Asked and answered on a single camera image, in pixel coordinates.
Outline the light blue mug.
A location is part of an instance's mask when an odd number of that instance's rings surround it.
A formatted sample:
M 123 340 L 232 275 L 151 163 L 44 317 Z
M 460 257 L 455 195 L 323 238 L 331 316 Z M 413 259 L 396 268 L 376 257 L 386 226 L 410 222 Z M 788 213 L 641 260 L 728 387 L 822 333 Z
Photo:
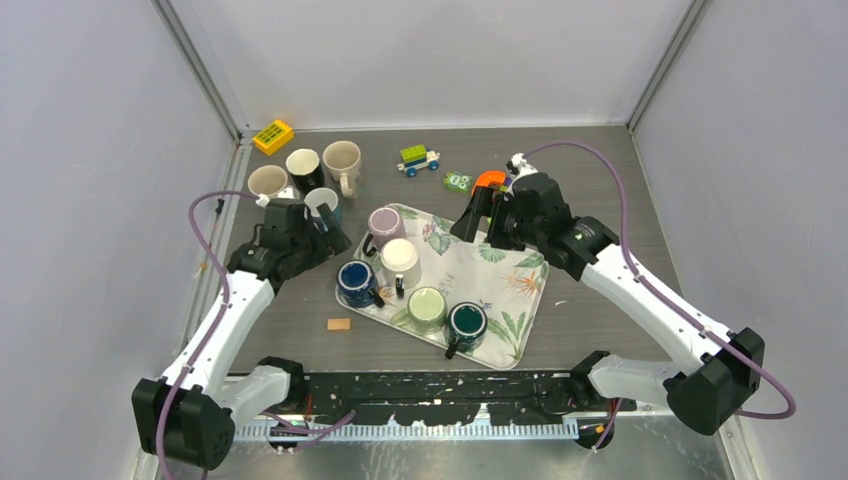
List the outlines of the light blue mug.
M 336 222 L 338 224 L 342 223 L 342 211 L 339 197 L 338 194 L 331 188 L 320 187 L 311 190 L 305 195 L 304 203 L 309 207 L 312 220 L 318 227 L 326 230 L 326 225 L 324 224 L 319 212 L 319 207 L 323 204 L 326 204 L 330 208 Z

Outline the dark blue mug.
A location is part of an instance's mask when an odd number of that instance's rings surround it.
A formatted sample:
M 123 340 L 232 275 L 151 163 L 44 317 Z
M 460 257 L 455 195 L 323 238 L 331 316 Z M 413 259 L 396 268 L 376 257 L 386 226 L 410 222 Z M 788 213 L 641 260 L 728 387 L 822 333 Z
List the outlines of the dark blue mug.
M 351 260 L 338 270 L 336 286 L 344 302 L 352 308 L 383 308 L 379 284 L 373 268 L 362 260 Z

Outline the white mug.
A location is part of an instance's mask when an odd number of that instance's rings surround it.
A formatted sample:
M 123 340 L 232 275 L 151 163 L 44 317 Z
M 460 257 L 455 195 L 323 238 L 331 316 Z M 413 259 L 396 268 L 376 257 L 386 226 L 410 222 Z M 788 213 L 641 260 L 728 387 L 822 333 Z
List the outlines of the white mug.
M 420 256 L 416 246 L 405 238 L 388 241 L 380 252 L 383 275 L 399 298 L 422 279 Z

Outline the sea pattern beige mug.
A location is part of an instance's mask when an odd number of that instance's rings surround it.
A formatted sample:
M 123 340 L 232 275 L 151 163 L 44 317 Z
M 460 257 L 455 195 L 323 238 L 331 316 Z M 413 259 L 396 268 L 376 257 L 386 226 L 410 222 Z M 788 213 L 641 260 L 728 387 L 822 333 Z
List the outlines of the sea pattern beige mug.
M 363 191 L 362 154 L 352 141 L 340 140 L 329 144 L 322 161 L 345 198 L 356 199 Z

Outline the black mug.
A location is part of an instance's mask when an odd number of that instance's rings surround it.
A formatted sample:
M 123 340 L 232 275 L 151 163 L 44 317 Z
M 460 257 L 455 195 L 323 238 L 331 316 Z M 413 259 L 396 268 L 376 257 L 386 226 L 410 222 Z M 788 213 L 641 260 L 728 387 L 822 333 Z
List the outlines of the black mug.
M 293 151 L 285 160 L 285 168 L 303 195 L 325 186 L 321 159 L 315 150 L 301 148 Z

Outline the tall beige mug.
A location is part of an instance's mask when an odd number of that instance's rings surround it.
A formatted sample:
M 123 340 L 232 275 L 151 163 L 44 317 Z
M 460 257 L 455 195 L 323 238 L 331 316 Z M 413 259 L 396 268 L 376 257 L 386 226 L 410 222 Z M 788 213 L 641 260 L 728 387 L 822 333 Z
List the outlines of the tall beige mug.
M 259 167 L 247 179 L 247 188 L 254 195 L 273 194 L 287 186 L 291 186 L 289 175 L 278 165 Z

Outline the light green mug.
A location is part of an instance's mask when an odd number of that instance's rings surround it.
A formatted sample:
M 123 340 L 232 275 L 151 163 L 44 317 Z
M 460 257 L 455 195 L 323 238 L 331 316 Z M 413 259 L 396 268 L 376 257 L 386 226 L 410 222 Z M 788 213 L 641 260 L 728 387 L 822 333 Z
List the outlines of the light green mug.
M 395 324 L 427 335 L 441 330 L 446 316 L 447 302 L 443 294 L 434 287 L 421 287 L 409 296 Z

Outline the teal mug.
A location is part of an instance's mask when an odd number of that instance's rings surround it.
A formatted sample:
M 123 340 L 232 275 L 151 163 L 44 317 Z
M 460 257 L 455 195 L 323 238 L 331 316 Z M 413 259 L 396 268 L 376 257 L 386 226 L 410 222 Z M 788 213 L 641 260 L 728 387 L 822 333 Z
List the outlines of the teal mug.
M 457 353 L 473 352 L 480 346 L 487 331 L 488 319 L 482 307 L 473 302 L 456 304 L 448 312 L 444 324 L 447 343 L 446 359 Z

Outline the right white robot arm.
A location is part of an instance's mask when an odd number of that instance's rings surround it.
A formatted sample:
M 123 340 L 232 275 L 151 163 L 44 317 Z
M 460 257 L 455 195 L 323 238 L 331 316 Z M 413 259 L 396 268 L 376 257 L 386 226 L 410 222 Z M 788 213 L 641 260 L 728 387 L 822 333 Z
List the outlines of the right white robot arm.
M 712 435 L 758 390 L 763 338 L 709 319 L 650 272 L 638 272 L 609 228 L 572 215 L 548 175 L 522 177 L 506 192 L 475 188 L 450 232 L 472 242 L 484 217 L 491 247 L 534 248 L 551 267 L 613 302 L 669 355 L 663 363 L 594 352 L 577 366 L 583 375 L 570 385 L 580 408 L 596 410 L 612 398 L 652 403 L 670 408 L 691 430 Z

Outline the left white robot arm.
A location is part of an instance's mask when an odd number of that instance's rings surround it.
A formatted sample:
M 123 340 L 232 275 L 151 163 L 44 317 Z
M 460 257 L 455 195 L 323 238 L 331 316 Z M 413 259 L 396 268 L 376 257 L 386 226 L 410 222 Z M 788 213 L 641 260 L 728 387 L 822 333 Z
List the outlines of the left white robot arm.
M 303 366 L 269 356 L 235 384 L 225 379 L 236 354 L 283 283 L 351 246 L 328 203 L 315 208 L 289 198 L 271 199 L 252 238 L 227 263 L 215 260 L 221 289 L 195 335 L 156 379 L 142 379 L 131 403 L 142 450 L 217 469 L 236 432 L 276 407 L 298 412 L 308 396 Z

